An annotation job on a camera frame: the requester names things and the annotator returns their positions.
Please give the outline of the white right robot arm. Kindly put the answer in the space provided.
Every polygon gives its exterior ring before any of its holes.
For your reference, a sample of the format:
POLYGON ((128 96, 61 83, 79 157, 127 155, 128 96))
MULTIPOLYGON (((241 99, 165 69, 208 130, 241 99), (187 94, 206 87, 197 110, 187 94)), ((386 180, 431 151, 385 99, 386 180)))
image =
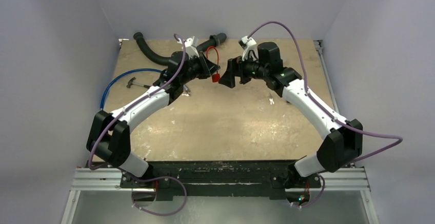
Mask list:
POLYGON ((323 102, 307 85, 297 71, 284 67, 279 47, 273 42, 257 44, 252 38, 239 40, 242 56, 232 58, 219 84, 234 88, 236 77, 244 85, 252 79, 261 79, 279 97, 294 105, 315 127, 323 140, 319 149, 292 163, 288 180, 296 187, 308 176, 327 171, 335 172, 362 154, 362 135, 357 133, 362 124, 348 120, 323 102))

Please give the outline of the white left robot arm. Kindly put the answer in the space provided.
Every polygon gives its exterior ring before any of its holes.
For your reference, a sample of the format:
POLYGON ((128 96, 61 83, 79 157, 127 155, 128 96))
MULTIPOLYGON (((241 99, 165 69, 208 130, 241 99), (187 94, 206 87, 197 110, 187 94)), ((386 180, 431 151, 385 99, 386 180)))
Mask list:
POLYGON ((152 166, 131 150, 131 132, 150 115, 173 103, 184 91, 184 85, 193 79, 207 79, 220 69, 204 54, 189 57, 174 52, 169 65, 140 97, 111 112, 96 113, 86 148, 90 159, 99 157, 115 168, 133 175, 141 188, 153 181, 152 166))

